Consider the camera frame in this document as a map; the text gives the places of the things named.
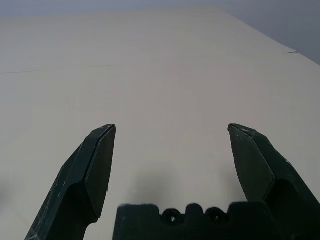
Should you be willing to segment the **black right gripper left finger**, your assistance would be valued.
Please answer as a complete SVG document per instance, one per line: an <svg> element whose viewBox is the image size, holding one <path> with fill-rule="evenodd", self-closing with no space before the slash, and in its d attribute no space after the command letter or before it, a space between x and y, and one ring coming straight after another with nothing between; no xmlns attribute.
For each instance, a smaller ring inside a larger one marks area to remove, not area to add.
<svg viewBox="0 0 320 240"><path fill-rule="evenodd" d="M116 126L93 130L61 167L27 240L82 240L102 210L112 170Z"/></svg>

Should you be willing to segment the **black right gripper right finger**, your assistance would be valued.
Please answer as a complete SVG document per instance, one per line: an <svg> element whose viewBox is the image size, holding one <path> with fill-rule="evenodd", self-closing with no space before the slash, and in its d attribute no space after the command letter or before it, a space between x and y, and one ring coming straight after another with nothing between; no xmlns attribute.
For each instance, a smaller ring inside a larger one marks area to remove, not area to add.
<svg viewBox="0 0 320 240"><path fill-rule="evenodd" d="M264 202L288 240L320 238L320 203L292 164L255 129L228 125L236 173L249 202Z"/></svg>

